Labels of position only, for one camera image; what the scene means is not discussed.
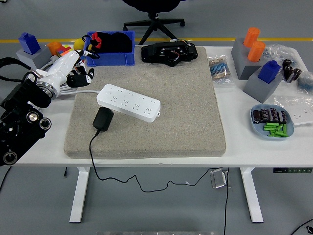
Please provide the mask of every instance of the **black power adapter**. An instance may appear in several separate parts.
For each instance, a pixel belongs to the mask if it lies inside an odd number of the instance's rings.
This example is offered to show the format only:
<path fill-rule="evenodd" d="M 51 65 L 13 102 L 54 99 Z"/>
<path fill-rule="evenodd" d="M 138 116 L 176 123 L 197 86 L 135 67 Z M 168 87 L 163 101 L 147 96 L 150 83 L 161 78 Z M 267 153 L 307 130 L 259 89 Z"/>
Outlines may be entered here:
<path fill-rule="evenodd" d="M 92 123 L 98 131 L 107 131 L 113 118 L 113 111 L 106 107 L 100 107 Z"/>

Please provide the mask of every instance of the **yellow floor line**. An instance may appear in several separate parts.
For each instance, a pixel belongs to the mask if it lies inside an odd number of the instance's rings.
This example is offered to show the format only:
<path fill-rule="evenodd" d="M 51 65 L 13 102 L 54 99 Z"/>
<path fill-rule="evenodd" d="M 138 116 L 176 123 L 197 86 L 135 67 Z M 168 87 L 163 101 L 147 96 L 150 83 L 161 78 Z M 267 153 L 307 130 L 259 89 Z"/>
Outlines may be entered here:
<path fill-rule="evenodd" d="M 232 42 L 236 38 L 183 38 L 190 42 Z M 50 42 L 67 42 L 74 43 L 76 38 L 50 38 L 50 39 L 37 39 L 39 43 Z M 135 38 L 136 42 L 140 42 L 141 38 Z M 147 42 L 160 42 L 169 40 L 169 38 L 148 38 Z M 284 41 L 284 42 L 313 42 L 313 38 L 258 38 L 259 41 Z M 18 39 L 0 39 L 0 43 L 19 43 Z"/>

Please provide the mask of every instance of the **chair base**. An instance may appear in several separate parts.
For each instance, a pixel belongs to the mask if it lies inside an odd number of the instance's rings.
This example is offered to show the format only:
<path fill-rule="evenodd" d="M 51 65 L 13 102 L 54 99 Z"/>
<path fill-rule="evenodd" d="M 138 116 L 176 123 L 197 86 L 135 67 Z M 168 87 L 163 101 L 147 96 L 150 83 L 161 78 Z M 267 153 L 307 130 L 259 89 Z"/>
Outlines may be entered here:
<path fill-rule="evenodd" d="M 151 35 L 151 33 L 153 31 L 157 31 L 158 29 L 171 39 L 177 39 L 177 37 L 165 27 L 165 24 L 180 23 L 180 26 L 185 26 L 184 19 L 159 19 L 157 14 L 152 13 L 148 13 L 148 17 L 150 18 L 149 20 L 124 23 L 123 31 L 127 31 L 128 26 L 149 26 L 148 30 L 139 42 L 139 45 L 143 45 L 147 38 Z"/>

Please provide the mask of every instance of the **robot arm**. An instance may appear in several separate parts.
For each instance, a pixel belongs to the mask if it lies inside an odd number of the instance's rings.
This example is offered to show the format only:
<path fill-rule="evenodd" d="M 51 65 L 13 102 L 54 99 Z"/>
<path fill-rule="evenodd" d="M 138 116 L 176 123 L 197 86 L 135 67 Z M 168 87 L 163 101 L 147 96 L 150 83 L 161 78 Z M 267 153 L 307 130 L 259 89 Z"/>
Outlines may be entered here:
<path fill-rule="evenodd" d="M 85 50 L 70 51 L 58 59 L 49 71 L 38 79 L 37 86 L 46 92 L 51 99 L 55 99 L 60 95 L 60 87 L 64 83 L 73 88 L 90 84 L 93 79 L 94 69 L 90 69 L 87 73 L 85 64 L 80 59 L 81 56 L 97 58 L 96 55 Z M 36 70 L 36 72 L 39 74 L 45 73 L 42 70 Z"/>
<path fill-rule="evenodd" d="M 47 108 L 60 95 L 60 86 L 83 87 L 91 83 L 94 69 L 86 72 L 81 56 L 97 56 L 88 51 L 70 51 L 58 59 L 48 72 L 36 70 L 31 79 L 21 82 L 0 104 L 5 112 L 0 117 L 0 166 L 13 165 L 51 128 L 51 121 L 37 109 Z M 12 58 L 0 60 L 0 68 L 12 64 Z"/>

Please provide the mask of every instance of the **blue plate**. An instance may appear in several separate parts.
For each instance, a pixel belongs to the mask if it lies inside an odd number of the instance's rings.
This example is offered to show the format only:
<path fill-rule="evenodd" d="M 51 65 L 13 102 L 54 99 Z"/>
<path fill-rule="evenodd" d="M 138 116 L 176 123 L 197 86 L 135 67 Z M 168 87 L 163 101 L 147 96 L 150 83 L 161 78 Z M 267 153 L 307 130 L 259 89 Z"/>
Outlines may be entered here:
<path fill-rule="evenodd" d="M 268 136 L 270 135 L 269 131 L 264 131 L 263 130 L 263 126 L 265 125 L 264 123 L 259 123 L 259 124 L 255 124 L 253 123 L 253 117 L 252 117 L 252 112 L 253 110 L 260 110 L 260 109 L 270 109 L 270 108 L 274 108 L 276 109 L 276 111 L 284 111 L 286 113 L 286 117 L 287 117 L 287 135 L 288 137 L 272 137 L 272 136 Z M 250 111 L 250 120 L 252 123 L 252 127 L 254 129 L 254 131 L 261 137 L 271 140 L 271 141 L 283 141 L 285 139 L 288 139 L 290 136 L 293 135 L 294 132 L 294 126 L 293 126 L 293 122 L 291 120 L 291 117 L 289 115 L 289 113 L 282 107 L 278 106 L 278 105 L 271 105 L 271 104 L 258 104 L 252 107 L 251 111 Z"/>

